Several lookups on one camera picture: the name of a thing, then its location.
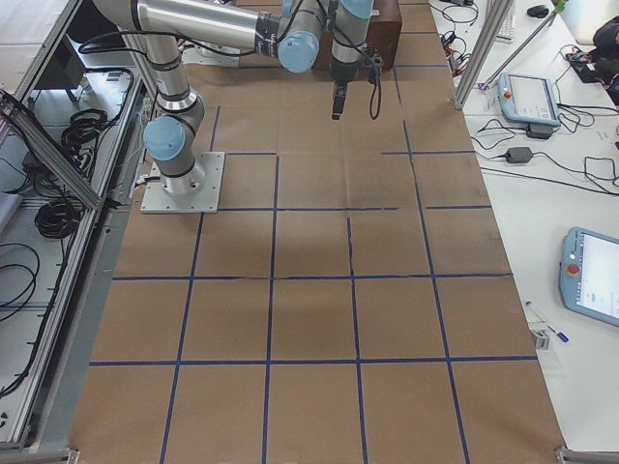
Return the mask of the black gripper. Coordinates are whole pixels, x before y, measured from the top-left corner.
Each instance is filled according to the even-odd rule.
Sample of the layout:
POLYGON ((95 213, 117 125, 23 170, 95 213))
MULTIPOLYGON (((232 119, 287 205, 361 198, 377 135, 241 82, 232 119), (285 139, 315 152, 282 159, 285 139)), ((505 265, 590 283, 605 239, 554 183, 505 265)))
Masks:
POLYGON ((361 70, 368 71, 368 82, 377 88, 380 82, 383 59, 369 43, 332 45, 331 76, 334 80, 332 120, 339 120, 345 106, 347 85, 354 81, 361 70))

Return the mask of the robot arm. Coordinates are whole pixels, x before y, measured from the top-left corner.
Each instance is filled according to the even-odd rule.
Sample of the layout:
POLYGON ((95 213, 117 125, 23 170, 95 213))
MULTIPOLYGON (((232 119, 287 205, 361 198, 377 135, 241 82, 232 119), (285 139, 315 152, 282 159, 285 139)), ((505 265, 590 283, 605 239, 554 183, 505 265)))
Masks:
POLYGON ((238 89, 253 77, 264 81, 284 71, 308 72, 318 57, 322 35, 330 33, 333 119, 342 115, 347 87, 361 70, 368 72, 373 86, 369 116, 376 119, 380 113, 382 59, 367 42, 370 1, 285 1, 280 13, 220 1, 98 1, 95 6, 121 35, 141 44, 137 54, 155 81, 161 112, 147 125, 143 140, 160 172, 160 191, 170 198, 190 198, 221 184, 221 171, 207 167, 193 147, 206 104, 188 81, 181 44, 227 58, 258 55, 278 62, 264 70, 211 73, 217 84, 231 83, 238 89))

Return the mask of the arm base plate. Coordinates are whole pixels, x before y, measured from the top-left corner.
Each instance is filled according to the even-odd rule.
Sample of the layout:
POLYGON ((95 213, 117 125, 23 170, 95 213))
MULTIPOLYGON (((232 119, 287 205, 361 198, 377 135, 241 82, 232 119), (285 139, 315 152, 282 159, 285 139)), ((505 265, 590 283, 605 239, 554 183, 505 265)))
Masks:
POLYGON ((221 197, 224 152, 195 156, 192 171, 179 178, 164 176, 153 164, 142 197, 145 214, 215 214, 221 197))

